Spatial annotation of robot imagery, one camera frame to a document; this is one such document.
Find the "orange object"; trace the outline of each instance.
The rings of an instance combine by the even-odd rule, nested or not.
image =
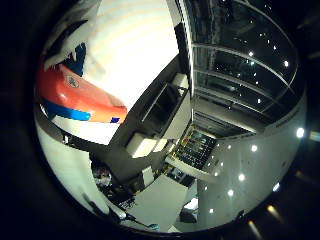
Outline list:
[[[47,71],[44,71],[43,66],[40,67],[37,94],[59,107],[89,113],[88,121],[91,122],[122,123],[128,113],[119,99],[87,82],[62,64]]]

